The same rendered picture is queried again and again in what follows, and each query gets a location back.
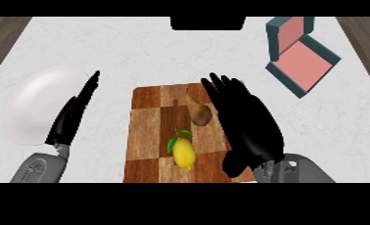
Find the teal and pink open box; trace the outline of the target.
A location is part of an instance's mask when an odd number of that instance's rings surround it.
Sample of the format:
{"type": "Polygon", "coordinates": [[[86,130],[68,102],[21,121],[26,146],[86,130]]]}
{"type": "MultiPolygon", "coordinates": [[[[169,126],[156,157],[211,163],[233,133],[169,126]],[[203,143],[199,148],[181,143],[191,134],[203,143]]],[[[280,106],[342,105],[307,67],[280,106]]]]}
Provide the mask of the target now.
{"type": "Polygon", "coordinates": [[[311,92],[341,61],[339,55],[311,37],[314,23],[314,17],[274,17],[267,23],[267,70],[298,98],[311,92]]]}

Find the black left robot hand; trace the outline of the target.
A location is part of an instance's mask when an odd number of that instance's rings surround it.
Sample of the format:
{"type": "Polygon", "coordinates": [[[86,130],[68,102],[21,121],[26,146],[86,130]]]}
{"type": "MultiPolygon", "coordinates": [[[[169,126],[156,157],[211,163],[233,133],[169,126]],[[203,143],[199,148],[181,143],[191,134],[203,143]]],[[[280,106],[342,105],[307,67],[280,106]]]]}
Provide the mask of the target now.
{"type": "Polygon", "coordinates": [[[71,145],[83,119],[83,114],[98,87],[100,71],[92,75],[83,90],[67,102],[51,127],[45,143],[71,145]]]}

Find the yellow lemon with leaves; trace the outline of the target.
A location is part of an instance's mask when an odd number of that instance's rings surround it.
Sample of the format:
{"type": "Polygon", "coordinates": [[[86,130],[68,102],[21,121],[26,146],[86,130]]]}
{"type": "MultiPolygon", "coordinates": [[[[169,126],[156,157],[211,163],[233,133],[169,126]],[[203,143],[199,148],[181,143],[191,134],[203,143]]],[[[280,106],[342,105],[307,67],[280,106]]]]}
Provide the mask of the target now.
{"type": "Polygon", "coordinates": [[[177,130],[166,147],[168,152],[174,155],[177,165],[187,170],[193,168],[197,159],[191,138],[193,134],[188,130],[177,130]]]}

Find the black appliance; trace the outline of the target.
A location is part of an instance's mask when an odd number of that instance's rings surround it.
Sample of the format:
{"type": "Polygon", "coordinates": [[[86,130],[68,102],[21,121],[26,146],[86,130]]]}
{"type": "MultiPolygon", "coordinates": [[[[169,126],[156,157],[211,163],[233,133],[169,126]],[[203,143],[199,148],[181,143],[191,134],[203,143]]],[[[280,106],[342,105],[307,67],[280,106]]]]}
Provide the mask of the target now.
{"type": "Polygon", "coordinates": [[[240,30],[245,17],[172,17],[171,26],[174,30],[240,30]]]}

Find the checkered wooden cutting board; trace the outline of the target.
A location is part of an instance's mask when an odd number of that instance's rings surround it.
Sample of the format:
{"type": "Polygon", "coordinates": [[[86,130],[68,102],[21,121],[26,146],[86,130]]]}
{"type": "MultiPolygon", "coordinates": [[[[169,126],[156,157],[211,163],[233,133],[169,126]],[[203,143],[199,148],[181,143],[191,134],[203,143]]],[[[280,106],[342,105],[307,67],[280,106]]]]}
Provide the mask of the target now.
{"type": "Polygon", "coordinates": [[[222,171],[222,160],[230,151],[228,141],[216,118],[216,109],[200,83],[138,87],[134,90],[128,152],[123,182],[137,183],[246,183],[255,181],[251,169],[230,178],[222,171]],[[197,126],[185,106],[185,94],[206,104],[214,119],[197,126]],[[168,142],[177,131],[193,134],[197,160],[191,169],[182,169],[168,152],[168,142]]]}

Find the white oval plate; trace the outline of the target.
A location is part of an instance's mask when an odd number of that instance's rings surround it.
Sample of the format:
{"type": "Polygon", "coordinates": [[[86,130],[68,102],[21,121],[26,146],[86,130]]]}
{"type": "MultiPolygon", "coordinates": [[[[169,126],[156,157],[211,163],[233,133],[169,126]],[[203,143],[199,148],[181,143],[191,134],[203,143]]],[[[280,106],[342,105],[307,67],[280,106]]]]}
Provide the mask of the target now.
{"type": "Polygon", "coordinates": [[[3,131],[23,146],[45,143],[55,118],[89,80],[74,66],[55,66],[39,71],[18,86],[3,114],[3,131]]]}

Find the brown pear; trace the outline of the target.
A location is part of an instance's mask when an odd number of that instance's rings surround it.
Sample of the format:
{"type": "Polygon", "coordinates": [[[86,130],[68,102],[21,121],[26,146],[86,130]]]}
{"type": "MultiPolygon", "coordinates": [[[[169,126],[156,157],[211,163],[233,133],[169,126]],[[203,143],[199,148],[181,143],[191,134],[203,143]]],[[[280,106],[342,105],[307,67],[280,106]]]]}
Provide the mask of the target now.
{"type": "Polygon", "coordinates": [[[206,126],[214,118],[211,107],[206,104],[202,104],[190,93],[185,93],[185,105],[188,107],[193,123],[197,126],[206,126]]]}

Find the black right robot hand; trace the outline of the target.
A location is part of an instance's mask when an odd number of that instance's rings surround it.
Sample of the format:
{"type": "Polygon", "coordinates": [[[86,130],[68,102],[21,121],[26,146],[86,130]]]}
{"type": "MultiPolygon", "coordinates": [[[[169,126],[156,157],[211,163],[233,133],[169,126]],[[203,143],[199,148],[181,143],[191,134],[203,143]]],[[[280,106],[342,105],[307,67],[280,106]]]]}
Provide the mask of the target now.
{"type": "Polygon", "coordinates": [[[236,78],[211,73],[212,81],[202,79],[209,93],[219,124],[231,150],[222,161],[222,171],[230,178],[240,176],[246,168],[255,170],[265,162],[280,162],[283,135],[279,123],[258,96],[236,78]]]}

